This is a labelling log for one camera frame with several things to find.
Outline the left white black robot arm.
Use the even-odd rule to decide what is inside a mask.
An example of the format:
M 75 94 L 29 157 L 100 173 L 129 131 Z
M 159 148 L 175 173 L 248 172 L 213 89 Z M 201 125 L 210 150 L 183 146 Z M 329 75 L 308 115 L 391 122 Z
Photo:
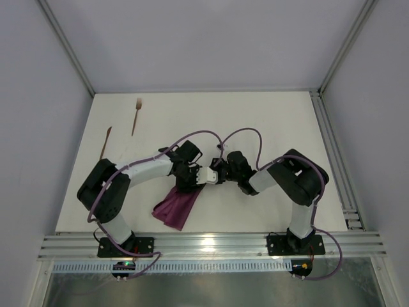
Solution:
M 77 192 L 77 199 L 89 211 L 89 221 L 97 222 L 117 246 L 135 252 L 137 239 L 121 215 L 128 190 L 159 177 L 174 176 L 176 183 L 153 209 L 153 217 L 166 226 L 182 230 L 193 204 L 203 189 L 197 183 L 200 149 L 186 141 L 174 148 L 161 148 L 153 157 L 129 164 L 98 161 Z

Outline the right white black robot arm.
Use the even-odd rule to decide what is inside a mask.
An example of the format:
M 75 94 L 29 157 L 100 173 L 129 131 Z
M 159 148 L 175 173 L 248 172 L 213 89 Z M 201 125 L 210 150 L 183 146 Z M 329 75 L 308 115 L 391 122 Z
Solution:
M 325 253 L 314 222 L 329 177 L 319 165 L 291 149 L 255 170 L 242 152 L 234 151 L 221 161 L 214 158 L 210 169 L 216 172 L 218 184 L 235 182 L 246 195 L 255 196 L 279 186 L 292 201 L 291 221 L 286 233 L 271 232 L 266 237 L 270 256 L 310 255 L 315 249 L 319 255 Z

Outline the purple satin napkin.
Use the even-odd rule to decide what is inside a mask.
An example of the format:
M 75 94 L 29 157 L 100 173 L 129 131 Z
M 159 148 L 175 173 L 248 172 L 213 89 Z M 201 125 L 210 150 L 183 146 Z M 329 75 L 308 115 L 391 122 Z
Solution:
M 159 202 L 152 211 L 152 216 L 164 225 L 182 231 L 203 187 L 195 191 L 184 193 L 174 186 L 166 197 Z

